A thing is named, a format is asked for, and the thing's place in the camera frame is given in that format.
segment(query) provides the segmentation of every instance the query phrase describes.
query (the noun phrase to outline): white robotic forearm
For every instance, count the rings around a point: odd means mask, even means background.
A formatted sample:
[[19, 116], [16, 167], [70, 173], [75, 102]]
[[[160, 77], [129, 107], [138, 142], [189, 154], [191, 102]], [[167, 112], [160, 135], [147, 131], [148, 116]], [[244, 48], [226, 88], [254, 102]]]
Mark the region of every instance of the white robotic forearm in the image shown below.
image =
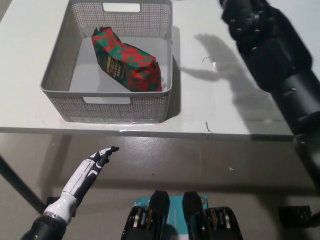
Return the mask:
[[59, 240], [65, 234], [73, 213], [82, 202], [87, 191], [97, 179], [102, 167], [109, 162], [108, 157], [119, 150], [112, 146], [97, 151], [83, 160], [64, 186], [60, 198], [50, 204], [42, 216], [37, 218], [22, 239]]

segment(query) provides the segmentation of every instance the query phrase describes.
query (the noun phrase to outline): white tabletop surface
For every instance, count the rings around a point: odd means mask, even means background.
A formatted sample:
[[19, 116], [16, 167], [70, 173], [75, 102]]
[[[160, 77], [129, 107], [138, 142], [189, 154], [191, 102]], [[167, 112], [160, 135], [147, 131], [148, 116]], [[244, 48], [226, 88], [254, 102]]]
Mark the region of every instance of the white tabletop surface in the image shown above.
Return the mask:
[[[313, 57], [319, 58], [320, 32], [315, 30], [320, 18], [317, 0], [270, 3], [288, 16]], [[181, 76], [171, 100], [175, 101], [173, 105], [180, 105], [174, 111], [178, 113], [160, 124], [65, 122], [41, 91], [40, 82], [67, 4], [67, 0], [13, 0], [3, 17], [1, 132], [190, 138], [291, 135], [272, 100], [256, 87], [245, 70], [227, 26], [220, 19], [218, 0], [173, 1], [173, 52]], [[214, 72], [212, 61], [219, 72]], [[313, 70], [319, 77], [317, 62]]]

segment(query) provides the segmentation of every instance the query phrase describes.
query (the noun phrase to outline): black robotic arm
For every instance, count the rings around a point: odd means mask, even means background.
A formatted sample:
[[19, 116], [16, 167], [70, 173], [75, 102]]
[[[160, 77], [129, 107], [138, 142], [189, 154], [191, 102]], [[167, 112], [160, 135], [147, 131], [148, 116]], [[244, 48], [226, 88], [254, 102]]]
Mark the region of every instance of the black robotic arm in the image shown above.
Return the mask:
[[320, 189], [320, 83], [287, 17], [266, 0], [220, 0], [222, 19], [257, 85], [271, 94]]

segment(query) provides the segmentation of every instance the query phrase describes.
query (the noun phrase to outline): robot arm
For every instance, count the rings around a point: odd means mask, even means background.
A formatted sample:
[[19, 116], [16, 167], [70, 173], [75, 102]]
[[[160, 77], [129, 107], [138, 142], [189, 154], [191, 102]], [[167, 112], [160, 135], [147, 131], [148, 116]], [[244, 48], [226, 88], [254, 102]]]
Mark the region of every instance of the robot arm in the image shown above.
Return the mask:
[[42, 216], [38, 217], [22, 240], [61, 240], [73, 213], [97, 179], [102, 167], [109, 162], [108, 157], [119, 147], [102, 149], [83, 160], [62, 190], [60, 198], [50, 204]]
[[222, 19], [257, 85], [271, 94], [296, 151], [320, 189], [320, 83], [286, 16], [266, 0], [220, 0]]

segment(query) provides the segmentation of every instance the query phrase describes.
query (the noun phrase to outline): white robotic hand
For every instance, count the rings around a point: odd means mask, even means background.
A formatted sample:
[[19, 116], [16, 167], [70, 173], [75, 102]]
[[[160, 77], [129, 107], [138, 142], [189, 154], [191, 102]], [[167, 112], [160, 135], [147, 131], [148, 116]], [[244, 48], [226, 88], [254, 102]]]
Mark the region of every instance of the white robotic hand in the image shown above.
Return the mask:
[[118, 150], [119, 147], [116, 146], [108, 147], [83, 160], [63, 188], [60, 198], [50, 204], [43, 215], [64, 221], [68, 225], [102, 167], [109, 162], [108, 157]]

